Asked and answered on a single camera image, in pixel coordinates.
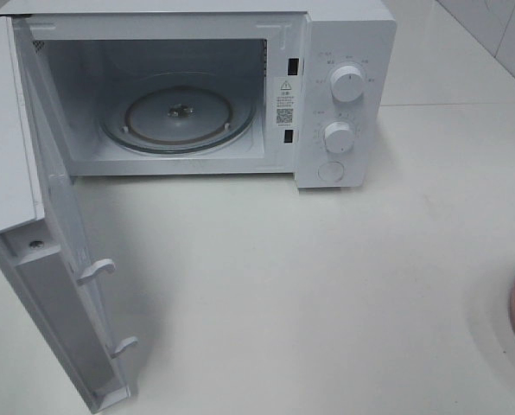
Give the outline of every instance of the open door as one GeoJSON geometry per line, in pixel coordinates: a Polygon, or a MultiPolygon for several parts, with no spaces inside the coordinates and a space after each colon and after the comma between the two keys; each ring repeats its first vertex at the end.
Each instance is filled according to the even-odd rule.
{"type": "Polygon", "coordinates": [[[22,19],[0,17],[0,269],[92,412],[130,396],[55,137],[65,133],[22,19]]]}

